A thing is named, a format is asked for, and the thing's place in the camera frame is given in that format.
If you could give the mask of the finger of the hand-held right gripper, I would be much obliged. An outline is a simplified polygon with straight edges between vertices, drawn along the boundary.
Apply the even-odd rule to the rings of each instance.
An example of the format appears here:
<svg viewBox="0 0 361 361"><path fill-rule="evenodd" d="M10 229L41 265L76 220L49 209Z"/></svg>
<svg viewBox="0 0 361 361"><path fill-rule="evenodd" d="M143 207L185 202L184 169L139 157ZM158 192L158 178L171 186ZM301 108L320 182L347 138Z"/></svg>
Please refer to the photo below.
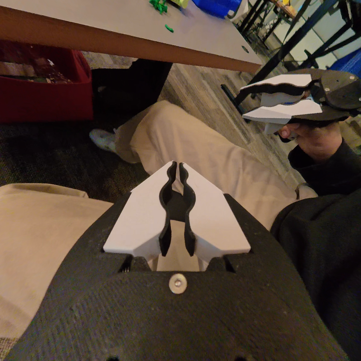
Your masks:
<svg viewBox="0 0 361 361"><path fill-rule="evenodd" d="M240 89L240 96L252 93L285 93L296 96L301 95L312 81L310 74L284 74L249 84Z"/></svg>
<svg viewBox="0 0 361 361"><path fill-rule="evenodd" d="M285 124L292 117L322 113L321 106L310 98L285 93L263 93L260 107L243 114L243 118L266 123Z"/></svg>

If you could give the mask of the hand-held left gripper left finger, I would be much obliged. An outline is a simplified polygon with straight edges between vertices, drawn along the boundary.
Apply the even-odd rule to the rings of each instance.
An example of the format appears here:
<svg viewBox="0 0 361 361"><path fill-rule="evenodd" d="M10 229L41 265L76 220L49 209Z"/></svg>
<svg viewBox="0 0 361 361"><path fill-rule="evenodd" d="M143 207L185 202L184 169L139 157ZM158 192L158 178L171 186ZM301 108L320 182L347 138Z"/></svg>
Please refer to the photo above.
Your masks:
<svg viewBox="0 0 361 361"><path fill-rule="evenodd" d="M177 163L168 162L135 187L126 201L103 249L105 252L143 257L157 270L171 243L170 210Z"/></svg>

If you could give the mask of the red storage bin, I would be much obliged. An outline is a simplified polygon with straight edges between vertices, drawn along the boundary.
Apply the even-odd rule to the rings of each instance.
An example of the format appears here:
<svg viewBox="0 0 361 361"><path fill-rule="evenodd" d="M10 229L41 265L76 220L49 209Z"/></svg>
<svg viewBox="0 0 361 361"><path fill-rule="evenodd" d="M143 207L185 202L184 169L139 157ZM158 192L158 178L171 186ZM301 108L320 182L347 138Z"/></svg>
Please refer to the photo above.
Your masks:
<svg viewBox="0 0 361 361"><path fill-rule="evenodd" d="M93 119L91 69L78 50L1 40L0 121Z"/></svg>

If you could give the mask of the person's left leg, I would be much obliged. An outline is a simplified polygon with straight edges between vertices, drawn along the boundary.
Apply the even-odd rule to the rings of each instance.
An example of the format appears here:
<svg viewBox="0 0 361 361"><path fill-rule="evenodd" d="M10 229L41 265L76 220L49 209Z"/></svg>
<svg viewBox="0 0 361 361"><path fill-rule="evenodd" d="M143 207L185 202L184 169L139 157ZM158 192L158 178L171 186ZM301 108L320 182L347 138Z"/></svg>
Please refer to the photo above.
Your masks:
<svg viewBox="0 0 361 361"><path fill-rule="evenodd" d="M54 184L1 186L1 339L23 334L65 256L112 205Z"/></svg>

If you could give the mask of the person's right forearm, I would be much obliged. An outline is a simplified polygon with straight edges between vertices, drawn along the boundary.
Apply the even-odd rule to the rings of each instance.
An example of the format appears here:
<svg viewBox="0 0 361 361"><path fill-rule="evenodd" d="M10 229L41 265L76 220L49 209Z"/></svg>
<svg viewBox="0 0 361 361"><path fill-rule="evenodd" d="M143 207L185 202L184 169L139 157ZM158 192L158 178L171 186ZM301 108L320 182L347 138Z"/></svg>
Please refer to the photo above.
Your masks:
<svg viewBox="0 0 361 361"><path fill-rule="evenodd" d="M349 195L361 187L360 155L354 153L344 140L322 163L316 163L300 146L289 153L288 160L318 196Z"/></svg>

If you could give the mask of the person's right hand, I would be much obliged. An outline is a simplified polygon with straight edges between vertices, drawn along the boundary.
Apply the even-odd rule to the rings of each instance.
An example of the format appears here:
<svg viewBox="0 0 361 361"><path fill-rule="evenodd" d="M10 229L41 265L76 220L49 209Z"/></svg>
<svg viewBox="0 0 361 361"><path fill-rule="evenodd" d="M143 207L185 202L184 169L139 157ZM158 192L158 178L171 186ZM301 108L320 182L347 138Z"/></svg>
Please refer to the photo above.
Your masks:
<svg viewBox="0 0 361 361"><path fill-rule="evenodd" d="M338 123L326 127L310 127L306 124L287 124L277 132L281 138L288 139L292 134L299 147L315 163L326 162L342 144L342 135Z"/></svg>

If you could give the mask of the large blue storage bin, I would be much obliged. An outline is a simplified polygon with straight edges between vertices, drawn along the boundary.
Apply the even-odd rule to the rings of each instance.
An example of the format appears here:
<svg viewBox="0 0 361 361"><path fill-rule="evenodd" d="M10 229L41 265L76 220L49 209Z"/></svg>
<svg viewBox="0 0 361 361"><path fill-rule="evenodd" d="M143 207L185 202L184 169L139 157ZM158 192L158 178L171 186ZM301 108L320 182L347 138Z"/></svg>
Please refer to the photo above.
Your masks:
<svg viewBox="0 0 361 361"><path fill-rule="evenodd" d="M193 0L201 10L213 16L224 18L229 11L236 11L241 0Z"/></svg>

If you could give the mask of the green toy bush pink flowers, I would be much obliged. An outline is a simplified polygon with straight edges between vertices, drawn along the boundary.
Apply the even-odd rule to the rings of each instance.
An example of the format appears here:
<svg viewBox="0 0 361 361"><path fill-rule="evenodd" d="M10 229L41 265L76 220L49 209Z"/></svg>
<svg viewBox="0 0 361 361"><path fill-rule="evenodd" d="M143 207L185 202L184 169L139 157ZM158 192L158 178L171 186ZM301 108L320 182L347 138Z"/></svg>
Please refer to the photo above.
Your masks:
<svg viewBox="0 0 361 361"><path fill-rule="evenodd" d="M149 3L156 11L159 12L160 15L162 15L163 13L167 13L168 11L166 0L149 0Z"/></svg>

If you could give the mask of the person's white shoe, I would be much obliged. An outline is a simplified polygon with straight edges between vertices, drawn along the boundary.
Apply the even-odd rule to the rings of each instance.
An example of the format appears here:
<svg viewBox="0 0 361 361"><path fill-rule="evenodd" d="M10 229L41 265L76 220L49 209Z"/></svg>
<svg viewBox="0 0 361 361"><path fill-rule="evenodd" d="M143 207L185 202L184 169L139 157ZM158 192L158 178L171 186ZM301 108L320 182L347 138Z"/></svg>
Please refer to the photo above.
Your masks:
<svg viewBox="0 0 361 361"><path fill-rule="evenodd" d="M89 133L91 141L100 149L116 153L115 133L102 129L92 129Z"/></svg>

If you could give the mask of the blue cloth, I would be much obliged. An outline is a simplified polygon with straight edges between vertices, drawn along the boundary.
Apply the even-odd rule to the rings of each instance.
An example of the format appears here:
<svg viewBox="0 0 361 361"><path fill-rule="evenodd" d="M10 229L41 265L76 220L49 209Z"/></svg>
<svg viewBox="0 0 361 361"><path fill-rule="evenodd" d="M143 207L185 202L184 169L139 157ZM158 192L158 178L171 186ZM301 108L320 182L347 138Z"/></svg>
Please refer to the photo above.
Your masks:
<svg viewBox="0 0 361 361"><path fill-rule="evenodd" d="M361 78L361 49L351 52L337 60L329 69L348 72Z"/></svg>

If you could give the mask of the person's leg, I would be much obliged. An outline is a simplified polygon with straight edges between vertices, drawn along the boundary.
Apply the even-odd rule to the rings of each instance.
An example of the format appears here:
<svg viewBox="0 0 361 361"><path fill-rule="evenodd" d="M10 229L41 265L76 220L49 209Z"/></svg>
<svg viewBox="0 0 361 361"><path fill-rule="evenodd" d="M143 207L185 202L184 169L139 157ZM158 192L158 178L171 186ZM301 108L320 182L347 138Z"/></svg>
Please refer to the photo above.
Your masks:
<svg viewBox="0 0 361 361"><path fill-rule="evenodd" d="M317 197L306 185L293 189L253 156L182 108L157 102L115 132L115 153L141 162L152 175L166 163L186 163L231 195L266 229L293 202Z"/></svg>
<svg viewBox="0 0 361 361"><path fill-rule="evenodd" d="M23 334L65 256L112 205L54 184L1 186L1 339Z"/></svg>

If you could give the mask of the person's right leg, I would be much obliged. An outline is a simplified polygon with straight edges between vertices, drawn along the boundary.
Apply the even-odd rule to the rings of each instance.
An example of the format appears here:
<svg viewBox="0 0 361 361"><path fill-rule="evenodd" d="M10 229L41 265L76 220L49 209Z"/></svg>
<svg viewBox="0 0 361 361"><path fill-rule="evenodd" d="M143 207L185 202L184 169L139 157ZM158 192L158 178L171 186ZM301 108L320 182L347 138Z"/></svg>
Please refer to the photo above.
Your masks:
<svg viewBox="0 0 361 361"><path fill-rule="evenodd" d="M317 197L306 185L293 189L253 156L182 108L157 102L115 132L115 153L141 162L152 175L166 163L186 163L231 195L266 229L293 202Z"/></svg>

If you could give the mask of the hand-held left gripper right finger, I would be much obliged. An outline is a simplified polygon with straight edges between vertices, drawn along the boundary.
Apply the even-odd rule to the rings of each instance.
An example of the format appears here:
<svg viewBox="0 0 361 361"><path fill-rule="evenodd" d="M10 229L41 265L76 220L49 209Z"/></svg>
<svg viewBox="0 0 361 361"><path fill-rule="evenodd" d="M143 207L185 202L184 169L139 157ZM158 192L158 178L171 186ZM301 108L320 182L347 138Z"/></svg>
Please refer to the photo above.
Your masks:
<svg viewBox="0 0 361 361"><path fill-rule="evenodd" d="M186 163L179 164L186 205L184 240L199 269L211 259L248 253L250 244L239 225L226 195Z"/></svg>

